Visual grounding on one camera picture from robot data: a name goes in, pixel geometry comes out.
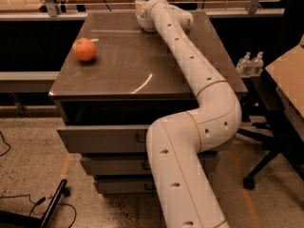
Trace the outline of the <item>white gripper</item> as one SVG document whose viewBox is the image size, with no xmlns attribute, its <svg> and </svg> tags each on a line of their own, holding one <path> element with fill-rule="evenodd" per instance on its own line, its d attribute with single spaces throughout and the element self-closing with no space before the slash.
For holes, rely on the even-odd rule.
<svg viewBox="0 0 304 228">
<path fill-rule="evenodd" d="M 136 0 L 136 10 L 141 17 L 152 18 L 156 12 L 168 5 L 166 0 Z"/>
</svg>

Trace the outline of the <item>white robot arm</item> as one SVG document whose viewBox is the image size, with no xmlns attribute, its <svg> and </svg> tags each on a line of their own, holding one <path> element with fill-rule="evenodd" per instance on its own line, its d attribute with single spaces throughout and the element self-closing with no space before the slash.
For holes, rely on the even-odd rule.
<svg viewBox="0 0 304 228">
<path fill-rule="evenodd" d="M 167 228 L 230 228 L 198 153 L 237 134 L 241 109 L 224 77 L 186 35 L 193 15 L 166 0 L 137 0 L 136 9 L 174 55 L 199 107 L 162 117 L 146 134 L 146 151 Z"/>
</svg>

